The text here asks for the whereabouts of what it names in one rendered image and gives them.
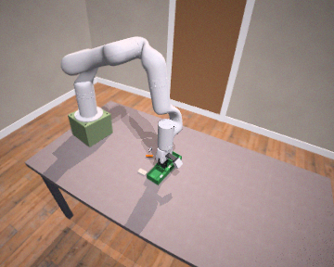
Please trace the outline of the green rack of bins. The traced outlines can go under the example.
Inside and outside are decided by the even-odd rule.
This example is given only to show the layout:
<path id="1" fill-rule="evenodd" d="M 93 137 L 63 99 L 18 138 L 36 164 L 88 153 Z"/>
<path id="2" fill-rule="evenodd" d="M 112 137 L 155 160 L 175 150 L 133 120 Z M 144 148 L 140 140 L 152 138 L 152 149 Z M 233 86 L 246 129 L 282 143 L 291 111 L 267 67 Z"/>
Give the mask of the green rack of bins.
<path id="1" fill-rule="evenodd" d="M 178 155 L 177 153 L 173 152 L 172 155 L 175 157 L 179 157 L 182 159 L 182 156 Z M 158 163 L 147 173 L 147 178 L 153 182 L 154 184 L 159 185 L 161 181 L 172 171 L 174 165 L 172 160 L 168 159 L 167 167 L 163 169 Z"/>

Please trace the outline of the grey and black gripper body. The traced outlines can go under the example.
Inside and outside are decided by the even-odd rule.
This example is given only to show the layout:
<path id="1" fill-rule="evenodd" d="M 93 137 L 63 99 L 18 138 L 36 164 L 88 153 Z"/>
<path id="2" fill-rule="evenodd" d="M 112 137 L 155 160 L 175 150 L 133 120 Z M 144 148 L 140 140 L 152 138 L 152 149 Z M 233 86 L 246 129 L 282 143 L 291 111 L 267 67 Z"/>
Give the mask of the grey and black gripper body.
<path id="1" fill-rule="evenodd" d="M 156 160 L 160 159 L 161 164 L 163 162 L 165 162 L 168 158 L 165 157 L 168 153 L 173 153 L 173 148 L 169 149 L 169 150 L 161 150 L 161 149 L 157 149 L 157 153 L 156 153 Z"/>

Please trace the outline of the white domino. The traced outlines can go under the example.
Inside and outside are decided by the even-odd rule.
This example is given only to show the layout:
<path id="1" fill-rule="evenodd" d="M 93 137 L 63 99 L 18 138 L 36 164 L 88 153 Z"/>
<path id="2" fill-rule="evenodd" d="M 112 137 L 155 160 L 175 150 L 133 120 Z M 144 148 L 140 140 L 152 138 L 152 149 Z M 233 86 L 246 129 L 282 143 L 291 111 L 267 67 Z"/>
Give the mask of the white domino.
<path id="1" fill-rule="evenodd" d="M 140 173 L 143 174 L 143 175 L 146 175 L 146 174 L 147 174 L 147 172 L 144 171 L 144 170 L 142 170 L 142 169 L 140 169 L 138 172 L 140 172 Z"/>

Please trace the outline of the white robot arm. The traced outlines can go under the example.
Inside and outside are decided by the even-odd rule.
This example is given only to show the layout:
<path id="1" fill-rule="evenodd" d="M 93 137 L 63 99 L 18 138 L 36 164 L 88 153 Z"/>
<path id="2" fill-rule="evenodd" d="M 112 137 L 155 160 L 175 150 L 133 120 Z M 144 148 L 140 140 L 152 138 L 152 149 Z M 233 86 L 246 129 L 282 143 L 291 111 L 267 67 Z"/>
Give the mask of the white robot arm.
<path id="1" fill-rule="evenodd" d="M 78 104 L 78 110 L 74 114 L 75 119 L 91 122 L 103 115 L 101 108 L 96 109 L 94 88 L 94 79 L 99 67 L 118 66 L 139 58 L 148 75 L 155 113 L 169 114 L 170 117 L 158 122 L 158 148 L 171 149 L 173 138 L 182 131 L 183 122 L 180 111 L 171 105 L 166 62 L 162 54 L 150 47 L 148 41 L 142 37 L 131 37 L 85 50 L 68 54 L 61 60 L 61 68 L 66 74 L 70 76 L 79 74 L 74 82 Z"/>

